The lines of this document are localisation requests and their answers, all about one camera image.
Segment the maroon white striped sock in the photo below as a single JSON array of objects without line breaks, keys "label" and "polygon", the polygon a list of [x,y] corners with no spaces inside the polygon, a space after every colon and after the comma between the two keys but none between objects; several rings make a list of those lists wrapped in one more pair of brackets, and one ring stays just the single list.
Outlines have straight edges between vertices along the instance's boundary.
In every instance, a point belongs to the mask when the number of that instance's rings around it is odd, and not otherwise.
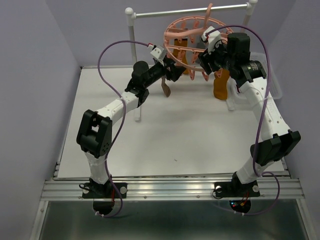
[{"label": "maroon white striped sock", "polygon": [[162,88],[162,91],[163,91],[164,95],[168,98],[171,95],[171,89],[166,84],[166,78],[165,77],[161,78],[161,88]]}]

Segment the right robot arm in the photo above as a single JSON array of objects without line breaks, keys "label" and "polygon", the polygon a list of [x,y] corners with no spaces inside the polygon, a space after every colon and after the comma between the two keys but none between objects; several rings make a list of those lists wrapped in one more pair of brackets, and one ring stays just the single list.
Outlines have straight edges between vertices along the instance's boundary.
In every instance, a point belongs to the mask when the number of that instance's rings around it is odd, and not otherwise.
[{"label": "right robot arm", "polygon": [[288,155],[301,140],[282,118],[268,89],[263,65],[251,59],[250,37],[243,32],[230,33],[223,43],[219,31],[203,33],[207,49],[199,54],[200,66],[207,74],[227,70],[238,89],[244,94],[258,122],[256,142],[250,147],[251,156],[231,181],[216,183],[213,196],[240,198],[260,196],[257,178],[275,162]]}]

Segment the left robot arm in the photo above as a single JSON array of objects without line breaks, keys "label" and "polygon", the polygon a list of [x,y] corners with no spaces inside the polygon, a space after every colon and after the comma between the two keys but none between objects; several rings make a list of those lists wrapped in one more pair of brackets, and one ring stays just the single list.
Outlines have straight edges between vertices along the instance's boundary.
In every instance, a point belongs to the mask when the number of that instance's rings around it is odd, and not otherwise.
[{"label": "left robot arm", "polygon": [[116,189],[126,187],[126,183],[112,185],[111,174],[105,168],[115,137],[113,125],[123,121],[128,112],[146,101],[149,86],[160,79],[176,82],[184,71],[185,67],[176,65],[170,58],[156,61],[152,67],[145,61],[138,61],[133,65],[131,79],[118,99],[96,111],[88,109],[84,112],[76,137],[90,169],[89,181],[79,185],[84,199],[111,198],[115,196]]}]

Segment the mustard brown striped sock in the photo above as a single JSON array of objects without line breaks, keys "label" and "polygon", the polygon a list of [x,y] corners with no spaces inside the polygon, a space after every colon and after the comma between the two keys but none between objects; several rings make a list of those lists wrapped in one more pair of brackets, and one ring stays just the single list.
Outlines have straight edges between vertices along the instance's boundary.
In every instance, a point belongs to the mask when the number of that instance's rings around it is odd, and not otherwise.
[{"label": "mustard brown striped sock", "polygon": [[228,70],[221,68],[214,73],[213,96],[219,100],[228,98],[227,82],[230,78]]}]

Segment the pink round clip hanger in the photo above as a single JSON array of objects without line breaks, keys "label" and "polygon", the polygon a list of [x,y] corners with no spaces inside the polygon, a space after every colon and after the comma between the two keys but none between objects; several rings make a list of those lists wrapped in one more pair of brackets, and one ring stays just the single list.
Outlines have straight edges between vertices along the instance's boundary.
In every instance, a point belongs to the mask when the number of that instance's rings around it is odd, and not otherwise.
[{"label": "pink round clip hanger", "polygon": [[173,59],[177,65],[185,67],[184,74],[190,79],[195,78],[196,72],[200,72],[205,81],[209,76],[197,63],[199,54],[209,47],[210,41],[227,41],[229,34],[233,32],[227,27],[213,33],[213,36],[206,37],[206,33],[214,28],[224,27],[226,24],[211,17],[209,4],[204,15],[183,16],[168,25],[164,31],[164,48],[167,50],[167,57]]}]

